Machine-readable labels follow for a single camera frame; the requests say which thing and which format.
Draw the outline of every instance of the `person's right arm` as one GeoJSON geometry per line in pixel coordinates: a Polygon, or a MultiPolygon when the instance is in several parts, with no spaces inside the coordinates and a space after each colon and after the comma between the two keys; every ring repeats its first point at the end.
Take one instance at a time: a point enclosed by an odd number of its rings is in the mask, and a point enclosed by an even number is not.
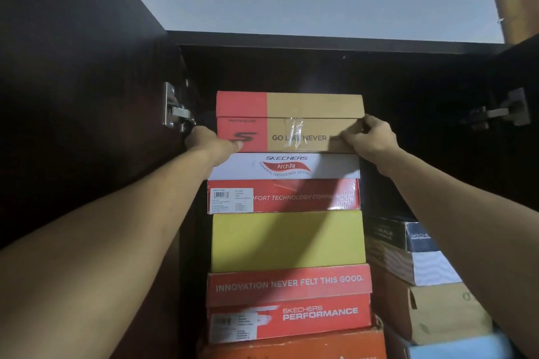
{"type": "Polygon", "coordinates": [[[393,180],[477,300],[529,358],[539,357],[539,213],[467,185],[403,151],[388,123],[343,132],[393,180]]]}

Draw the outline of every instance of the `cabinet top edge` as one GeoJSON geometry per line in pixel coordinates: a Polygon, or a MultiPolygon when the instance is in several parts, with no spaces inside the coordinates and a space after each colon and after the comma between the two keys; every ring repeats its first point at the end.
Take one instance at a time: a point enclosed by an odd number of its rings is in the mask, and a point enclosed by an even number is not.
{"type": "Polygon", "coordinates": [[[204,47],[404,52],[430,54],[495,55],[511,47],[502,43],[469,43],[384,38],[287,36],[274,34],[214,33],[168,30],[174,43],[204,47]]]}

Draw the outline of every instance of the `wavy pattern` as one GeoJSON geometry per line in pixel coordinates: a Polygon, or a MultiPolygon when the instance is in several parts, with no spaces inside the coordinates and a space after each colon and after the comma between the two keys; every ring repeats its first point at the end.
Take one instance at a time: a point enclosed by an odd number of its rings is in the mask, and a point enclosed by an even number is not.
{"type": "Polygon", "coordinates": [[[441,251],[408,253],[384,241],[365,238],[367,262],[376,264],[413,285],[462,282],[441,251]]]}

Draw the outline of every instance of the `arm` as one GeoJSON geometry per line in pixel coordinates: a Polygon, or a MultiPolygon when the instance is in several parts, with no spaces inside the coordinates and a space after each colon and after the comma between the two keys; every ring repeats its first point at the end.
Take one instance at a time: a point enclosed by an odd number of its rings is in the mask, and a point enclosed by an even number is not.
{"type": "Polygon", "coordinates": [[[538,357],[539,213],[403,151],[388,123],[343,138],[393,180],[462,280],[528,357],[538,357]]]}
{"type": "Polygon", "coordinates": [[[239,149],[204,127],[186,144],[144,179],[0,251],[2,357],[111,355],[200,184],[239,149]]]}

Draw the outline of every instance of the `barcode label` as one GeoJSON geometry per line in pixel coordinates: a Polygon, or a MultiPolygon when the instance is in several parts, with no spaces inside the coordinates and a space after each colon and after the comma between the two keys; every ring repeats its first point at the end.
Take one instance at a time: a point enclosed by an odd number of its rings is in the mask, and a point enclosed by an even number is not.
{"type": "Polygon", "coordinates": [[[258,313],[212,314],[210,343],[253,341],[257,338],[258,313]]]}
{"type": "Polygon", "coordinates": [[[253,188],[210,189],[210,214],[253,213],[253,188]]]}
{"type": "Polygon", "coordinates": [[[228,199],[230,196],[229,192],[225,192],[224,189],[215,189],[215,192],[213,192],[213,198],[214,199],[228,199]]]}

